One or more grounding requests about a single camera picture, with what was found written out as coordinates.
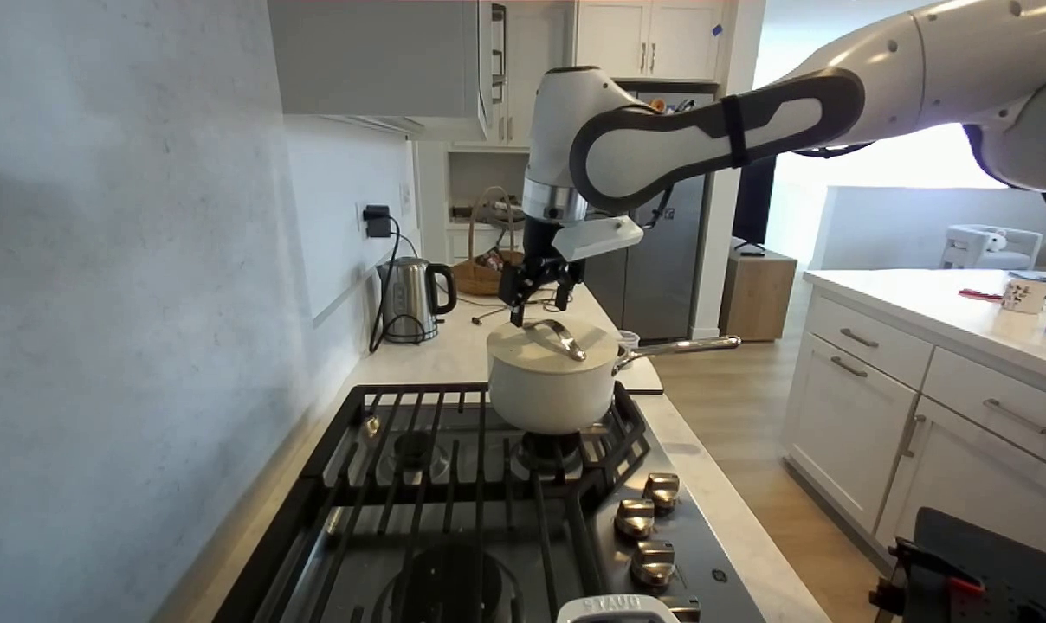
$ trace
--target stainless steel refrigerator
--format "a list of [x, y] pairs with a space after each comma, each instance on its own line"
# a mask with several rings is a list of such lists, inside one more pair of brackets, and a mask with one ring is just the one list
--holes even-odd
[[[713, 83], [619, 83], [648, 104], [671, 110], [716, 100]], [[701, 250], [711, 175], [692, 175], [633, 211], [648, 233], [641, 247], [586, 262], [586, 283], [605, 315], [643, 344], [677, 344], [692, 336]]]

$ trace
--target white countertop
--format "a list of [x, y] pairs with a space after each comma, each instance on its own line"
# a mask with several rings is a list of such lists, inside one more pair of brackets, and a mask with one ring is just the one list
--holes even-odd
[[[341, 386], [328, 392], [320, 412], [336, 412], [342, 395], [352, 383], [461, 383], [461, 381], [487, 381], [484, 362], [484, 336], [505, 321], [505, 315], [487, 315], [474, 324], [474, 315], [495, 313], [495, 302], [464, 299], [440, 336], [423, 346], [396, 346], [383, 344], [371, 354]], [[612, 329], [602, 315], [596, 299], [577, 286], [565, 320], [582, 320]], [[619, 374], [626, 392], [641, 404], [656, 438], [665, 445], [677, 473], [683, 476], [683, 491], [695, 503], [706, 517], [711, 528], [716, 533], [719, 547], [726, 551], [732, 563], [737, 569], [743, 580], [749, 584], [756, 607], [766, 621], [829, 621], [825, 608], [814, 603], [807, 584], [785, 563], [778, 547], [768, 541], [756, 512], [734, 491], [719, 463], [703, 449], [695, 433], [677, 412], [677, 404], [661, 395], [661, 381], [650, 360], [633, 360]], [[208, 547], [202, 563], [185, 578], [179, 594], [160, 614], [164, 621], [213, 621], [235, 580], [239, 569], [247, 563], [248, 551], [258, 547], [265, 525], [277, 512], [283, 491], [290, 488], [293, 473], [302, 470], [306, 456], [312, 455], [323, 420], [306, 421], [283, 449], [273, 456], [271, 470], [258, 481], [254, 496], [244, 509], [228, 519], [221, 538]]]
[[988, 355], [1046, 386], [1046, 313], [1017, 315], [961, 293], [962, 286], [1000, 293], [1006, 270], [814, 270], [807, 279], [837, 302], [912, 324], [934, 346]]

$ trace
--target burner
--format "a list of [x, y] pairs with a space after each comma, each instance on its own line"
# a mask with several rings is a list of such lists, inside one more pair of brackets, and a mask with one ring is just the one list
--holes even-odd
[[416, 555], [377, 598], [396, 623], [495, 623], [521, 608], [521, 588], [505, 569], [470, 543], [444, 543]]
[[433, 436], [429, 433], [405, 433], [405, 436], [396, 436], [390, 449], [396, 449], [396, 467], [400, 470], [425, 470], [429, 456], [433, 456]]
[[582, 467], [582, 436], [577, 433], [569, 433], [569, 436], [524, 433], [515, 456], [528, 467], [528, 473], [565, 476]]

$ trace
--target wooden floor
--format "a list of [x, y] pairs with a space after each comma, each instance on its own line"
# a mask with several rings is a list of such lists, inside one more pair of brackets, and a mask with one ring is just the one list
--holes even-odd
[[778, 428], [800, 351], [805, 290], [785, 336], [706, 354], [650, 354], [665, 395], [746, 496], [766, 533], [837, 623], [873, 621], [876, 563], [829, 519], [778, 459]]

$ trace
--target stove grate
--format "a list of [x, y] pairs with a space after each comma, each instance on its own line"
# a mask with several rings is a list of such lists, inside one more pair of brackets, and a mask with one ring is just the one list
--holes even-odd
[[528, 470], [521, 445], [484, 383], [352, 386], [218, 621], [396, 621], [447, 598], [412, 592], [416, 570], [459, 559], [479, 570], [459, 598], [469, 621], [554, 621], [565, 598], [610, 592], [588, 517], [648, 455], [636, 404], [617, 383], [575, 467]]

